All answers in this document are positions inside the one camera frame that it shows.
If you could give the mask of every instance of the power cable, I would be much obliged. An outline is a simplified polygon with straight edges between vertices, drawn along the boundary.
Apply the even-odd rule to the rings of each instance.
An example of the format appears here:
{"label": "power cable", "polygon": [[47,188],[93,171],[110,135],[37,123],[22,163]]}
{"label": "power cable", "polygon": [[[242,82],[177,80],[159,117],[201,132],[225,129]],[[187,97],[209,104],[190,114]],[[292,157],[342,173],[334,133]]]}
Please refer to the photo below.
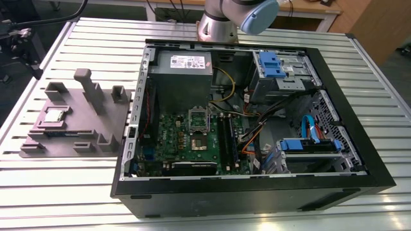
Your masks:
{"label": "power cable", "polygon": [[150,7],[150,9],[153,10],[153,12],[154,12],[154,14],[157,15],[157,17],[158,17],[163,22],[166,22],[167,20],[157,14],[157,12],[155,12],[155,10],[154,10],[154,8],[153,8],[153,5],[150,4],[150,1],[149,1],[149,0],[146,0],[146,1],[147,1],[147,4],[149,4],[149,7]]}
{"label": "power cable", "polygon": [[177,8],[174,2],[173,2],[173,0],[170,0],[170,3],[173,4],[173,7],[174,7],[175,11],[178,12],[179,17],[181,17],[181,19],[182,19],[182,22],[185,23],[185,12],[183,12],[183,16],[182,16],[182,15],[181,15],[181,12],[179,12],[179,10],[178,10],[178,8]]}
{"label": "power cable", "polygon": [[229,100],[230,98],[231,98],[231,96],[234,95],[234,92],[237,91],[237,83],[235,83],[235,81],[234,81],[234,78],[231,77],[231,75],[223,70],[223,69],[221,69],[219,67],[214,67],[215,69],[218,69],[219,71],[222,71],[223,73],[225,73],[225,75],[230,78],[230,81],[231,81],[231,84],[233,84],[233,88],[231,88],[231,93],[230,93],[230,95],[226,97],[226,98],[223,98],[223,99],[219,99],[219,100],[211,100],[210,102],[211,103],[218,103],[218,102],[223,102],[223,101],[226,101],[226,100]]}
{"label": "power cable", "polygon": [[182,4],[182,11],[183,11],[183,17],[185,17],[185,21],[186,21],[186,17],[187,17],[187,14],[185,14],[185,5],[183,5],[183,0],[181,0],[181,4]]}
{"label": "power cable", "polygon": [[27,28],[27,27],[33,27],[33,26],[41,26],[41,25],[47,25],[47,24],[53,24],[53,23],[66,22],[66,21],[77,18],[82,14],[82,12],[83,12],[83,10],[87,6],[87,2],[89,2],[89,0],[83,0],[83,3],[81,5],[78,12],[75,14],[70,15],[70,16],[66,16],[66,17],[62,17],[62,18],[47,19],[47,20],[25,22],[25,23],[17,23],[14,25],[14,27],[15,28]]}
{"label": "power cable", "polygon": [[293,18],[293,14],[294,14],[294,4],[293,4],[293,0],[289,0],[290,2],[290,12],[289,12],[289,17]]}
{"label": "power cable", "polygon": [[213,103],[213,102],[210,102],[210,104],[213,104],[213,105],[215,106],[215,108],[217,108],[219,111],[222,111],[222,112],[233,113],[233,114],[237,114],[237,115],[241,115],[241,116],[251,117],[251,115],[245,115],[245,114],[242,114],[242,113],[239,113],[239,112],[231,112],[231,111],[225,110],[223,108],[221,108],[221,107],[219,107],[215,103]]}

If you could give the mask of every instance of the green circuit board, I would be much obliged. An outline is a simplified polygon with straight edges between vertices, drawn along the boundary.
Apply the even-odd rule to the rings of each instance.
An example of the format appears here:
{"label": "green circuit board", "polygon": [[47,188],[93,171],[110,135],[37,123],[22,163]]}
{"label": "green circuit board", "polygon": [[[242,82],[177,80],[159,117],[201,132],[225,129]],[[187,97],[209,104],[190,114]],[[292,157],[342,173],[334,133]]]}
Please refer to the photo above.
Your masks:
{"label": "green circuit board", "polygon": [[[206,125],[201,115],[198,118],[193,118],[191,121],[195,126]],[[233,117],[233,125],[237,135],[241,135],[243,126],[239,116]],[[217,115],[210,116],[209,133],[195,132],[191,134],[189,131],[189,114],[162,114],[155,161],[210,161],[218,163],[218,175],[250,174],[249,160],[241,160],[239,167],[231,170],[222,166],[218,129]],[[153,172],[150,175],[161,175],[161,172]]]}

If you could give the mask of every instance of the black cable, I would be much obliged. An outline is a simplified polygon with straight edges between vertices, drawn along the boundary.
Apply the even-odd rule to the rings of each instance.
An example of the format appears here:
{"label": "black cable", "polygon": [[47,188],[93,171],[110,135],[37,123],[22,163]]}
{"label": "black cable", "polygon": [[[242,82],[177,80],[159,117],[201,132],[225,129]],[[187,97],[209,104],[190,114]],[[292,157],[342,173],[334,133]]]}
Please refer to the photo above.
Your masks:
{"label": "black cable", "polygon": [[259,145],[259,134],[255,137],[254,145],[255,145],[255,158],[261,163],[259,168],[257,168],[257,166],[253,168],[253,174],[255,175],[255,174],[262,174],[262,167],[263,167],[263,153],[261,151],[261,145]]}
{"label": "black cable", "polygon": [[6,81],[2,79],[0,83],[3,83],[5,85],[9,85],[13,81],[14,81],[14,78],[9,76],[9,79]]}
{"label": "black cable", "polygon": [[294,4],[293,4],[293,0],[289,0],[290,2],[290,12],[289,12],[289,17],[293,18],[293,14],[294,14]]}
{"label": "black cable", "polygon": [[187,15],[190,14],[191,10],[187,11],[186,15],[185,15],[185,18],[187,19]]}
{"label": "black cable", "polygon": [[170,3],[173,4],[173,7],[174,7],[175,11],[178,11],[178,14],[179,14],[179,17],[181,17],[181,19],[182,19],[182,22],[185,23],[185,18],[183,18],[183,16],[181,15],[181,12],[179,12],[179,10],[178,10],[178,8],[177,8],[177,6],[175,6],[173,0],[170,0]]}
{"label": "black cable", "polygon": [[183,0],[181,0],[181,4],[182,4],[182,11],[183,11],[183,18],[185,18],[185,21],[186,21],[186,17],[187,17],[187,15],[185,14],[185,5],[183,5]]}
{"label": "black cable", "polygon": [[234,109],[234,106],[230,104],[229,100],[225,100],[225,103],[226,103],[227,106],[230,107],[231,111],[235,112],[237,110]]}
{"label": "black cable", "polygon": [[175,12],[175,10],[173,11],[171,9],[169,9],[169,8],[165,8],[167,11],[170,11],[170,12]]}
{"label": "black cable", "polygon": [[157,17],[158,17],[163,22],[166,22],[167,20],[166,20],[163,17],[161,17],[161,16],[155,13],[155,10],[154,10],[153,5],[150,4],[149,0],[146,0],[146,1],[147,1],[147,4],[149,4],[149,7],[150,7],[150,9],[153,10],[153,12],[154,12],[154,14],[157,15]]}
{"label": "black cable", "polygon": [[47,20],[39,20],[39,21],[31,21],[31,22],[25,22],[25,23],[18,23],[18,24],[15,24],[15,28],[17,27],[27,28],[27,27],[33,27],[33,26],[39,26],[39,25],[66,22],[66,21],[77,18],[82,14],[82,12],[83,12],[83,10],[85,10],[85,8],[87,6],[87,2],[89,2],[89,0],[83,0],[83,3],[81,5],[81,8],[79,8],[78,12],[75,14],[67,16],[67,17],[54,18],[54,19],[47,19]]}
{"label": "black cable", "polygon": [[281,109],[285,108],[285,106],[292,103],[292,101],[294,101],[296,99],[298,99],[301,96],[304,95],[312,95],[317,92],[317,89],[310,89],[306,91],[300,91],[293,93],[288,98],[282,99],[281,101],[278,101],[275,104],[273,104],[266,111],[262,113],[262,115],[259,116],[258,120],[257,120],[257,126],[251,129],[250,132],[247,132],[243,137],[246,138],[247,136],[250,136],[251,134],[254,134],[259,128],[265,125],[269,117]]}

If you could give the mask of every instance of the yellow wire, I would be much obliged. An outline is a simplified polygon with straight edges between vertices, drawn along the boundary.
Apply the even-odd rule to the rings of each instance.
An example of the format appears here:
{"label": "yellow wire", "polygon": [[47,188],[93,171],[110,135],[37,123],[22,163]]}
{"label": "yellow wire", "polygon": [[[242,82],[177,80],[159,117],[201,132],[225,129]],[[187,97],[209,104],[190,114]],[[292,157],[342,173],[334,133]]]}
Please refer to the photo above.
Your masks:
{"label": "yellow wire", "polygon": [[231,89],[230,95],[229,95],[227,97],[219,99],[219,100],[211,100],[211,101],[210,101],[210,102],[213,102],[213,103],[218,103],[218,102],[223,102],[225,100],[229,100],[230,97],[234,95],[234,92],[235,92],[235,90],[237,90],[237,83],[235,83],[234,78],[231,77],[231,75],[230,75],[223,69],[221,69],[221,68],[217,67],[217,66],[215,66],[214,68],[218,69],[218,70],[221,70],[221,71],[225,73],[225,75],[227,75],[227,77],[230,78],[231,83],[233,83],[233,89]]}
{"label": "yellow wire", "polygon": [[243,114],[246,114],[246,115],[249,115],[249,116],[254,115],[253,113],[247,113],[247,112],[243,112]]}

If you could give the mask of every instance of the slotted metal table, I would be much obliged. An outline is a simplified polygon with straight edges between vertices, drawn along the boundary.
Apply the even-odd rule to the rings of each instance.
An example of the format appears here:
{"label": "slotted metal table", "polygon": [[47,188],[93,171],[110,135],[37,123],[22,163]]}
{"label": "slotted metal table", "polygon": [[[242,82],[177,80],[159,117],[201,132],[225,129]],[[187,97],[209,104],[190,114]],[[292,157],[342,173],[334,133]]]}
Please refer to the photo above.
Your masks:
{"label": "slotted metal table", "polygon": [[0,229],[83,230],[405,230],[411,229],[411,111],[356,39],[345,34],[239,32],[242,43],[318,48],[398,184],[316,212],[138,219],[110,198],[115,158],[22,159],[21,146],[54,81],[81,88],[77,68],[93,70],[102,88],[135,90],[145,40],[195,40],[197,27],[82,18],[67,23],[0,129]]}

